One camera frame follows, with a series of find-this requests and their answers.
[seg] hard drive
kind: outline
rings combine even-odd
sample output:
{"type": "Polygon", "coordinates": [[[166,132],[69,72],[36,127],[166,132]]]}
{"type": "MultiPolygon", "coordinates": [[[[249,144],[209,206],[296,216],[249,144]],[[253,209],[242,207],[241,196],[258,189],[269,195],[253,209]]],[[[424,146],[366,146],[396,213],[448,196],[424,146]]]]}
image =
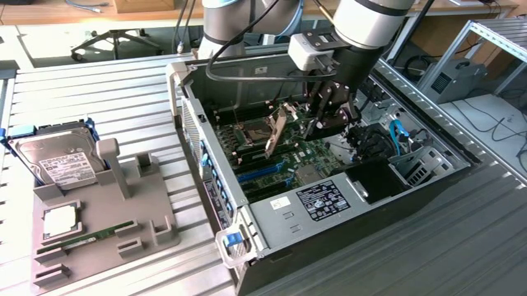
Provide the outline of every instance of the hard drive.
{"type": "Polygon", "coordinates": [[[96,154],[97,134],[90,120],[9,130],[4,145],[28,167],[37,184],[68,190],[96,182],[106,169],[96,154]]]}

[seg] sticker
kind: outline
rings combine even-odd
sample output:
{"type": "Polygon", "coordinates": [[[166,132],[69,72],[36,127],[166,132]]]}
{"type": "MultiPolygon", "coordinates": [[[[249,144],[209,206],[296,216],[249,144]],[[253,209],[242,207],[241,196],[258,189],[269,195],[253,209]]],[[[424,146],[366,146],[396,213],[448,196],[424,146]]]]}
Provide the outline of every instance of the sticker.
{"type": "Polygon", "coordinates": [[[40,160],[38,164],[57,186],[96,177],[84,152],[40,160]]]}
{"type": "Polygon", "coordinates": [[[258,67],[254,69],[254,74],[265,74],[266,73],[266,67],[258,67]]]}
{"type": "Polygon", "coordinates": [[[329,180],[296,192],[310,219],[320,221],[349,208],[349,204],[329,180]]]}
{"type": "Polygon", "coordinates": [[[220,227],[221,229],[225,229],[230,225],[230,218],[226,214],[226,211],[222,208],[220,195],[217,194],[216,191],[216,186],[213,185],[212,180],[204,181],[202,185],[205,186],[208,199],[210,201],[213,208],[213,214],[216,215],[216,218],[218,220],[220,227]]]}
{"type": "Polygon", "coordinates": [[[280,197],[278,199],[270,200],[270,207],[273,210],[277,210],[278,208],[285,207],[286,205],[290,205],[289,199],[286,196],[280,197]]]}

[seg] blue latch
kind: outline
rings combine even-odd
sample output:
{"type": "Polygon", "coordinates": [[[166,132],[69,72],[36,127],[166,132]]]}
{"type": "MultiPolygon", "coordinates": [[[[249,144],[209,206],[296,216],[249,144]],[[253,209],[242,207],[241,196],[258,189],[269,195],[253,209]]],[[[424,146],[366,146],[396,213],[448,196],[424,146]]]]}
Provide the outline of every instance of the blue latch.
{"type": "Polygon", "coordinates": [[[201,166],[202,166],[202,167],[206,165],[206,161],[208,161],[208,153],[205,153],[205,154],[201,156],[201,166]]]}
{"type": "Polygon", "coordinates": [[[5,134],[5,128],[0,128],[0,144],[2,144],[5,146],[5,148],[8,147],[8,135],[5,134]]]}
{"type": "Polygon", "coordinates": [[[244,238],[241,237],[240,232],[230,233],[222,237],[222,244],[225,247],[232,247],[233,245],[237,245],[242,243],[244,238]]]}
{"type": "Polygon", "coordinates": [[[33,125],[18,125],[9,129],[9,137],[17,139],[21,137],[34,136],[36,127],[33,125]]]}

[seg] hard drive label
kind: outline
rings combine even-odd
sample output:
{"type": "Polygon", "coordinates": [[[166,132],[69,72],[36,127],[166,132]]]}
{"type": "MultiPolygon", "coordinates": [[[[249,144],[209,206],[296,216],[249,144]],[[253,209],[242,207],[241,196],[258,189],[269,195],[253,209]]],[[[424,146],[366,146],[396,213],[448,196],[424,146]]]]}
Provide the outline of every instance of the hard drive label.
{"type": "Polygon", "coordinates": [[[40,160],[38,164],[58,187],[96,177],[84,152],[40,160]]]}

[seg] office chair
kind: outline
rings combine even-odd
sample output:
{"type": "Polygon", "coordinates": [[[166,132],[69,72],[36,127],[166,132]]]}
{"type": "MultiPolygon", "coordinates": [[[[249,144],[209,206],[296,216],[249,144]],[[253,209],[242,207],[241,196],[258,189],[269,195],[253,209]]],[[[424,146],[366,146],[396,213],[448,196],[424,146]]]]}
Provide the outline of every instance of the office chair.
{"type": "MultiPolygon", "coordinates": [[[[82,55],[76,53],[76,51],[78,49],[84,49],[88,46],[96,44],[101,40],[106,40],[108,38],[112,38],[112,40],[113,40],[113,59],[114,60],[118,60],[118,49],[117,49],[118,48],[118,38],[125,38],[133,42],[137,42],[145,46],[154,48],[156,55],[157,56],[162,55],[162,50],[161,50],[161,47],[158,46],[158,44],[156,44],[140,37],[126,34],[125,33],[126,31],[130,31],[130,30],[109,30],[104,34],[97,34],[96,31],[92,31],[92,38],[89,38],[86,41],[84,41],[81,45],[72,48],[72,59],[74,61],[80,62],[82,60],[82,55]]],[[[138,29],[138,36],[141,36],[141,37],[148,36],[144,29],[138,29]]]]}

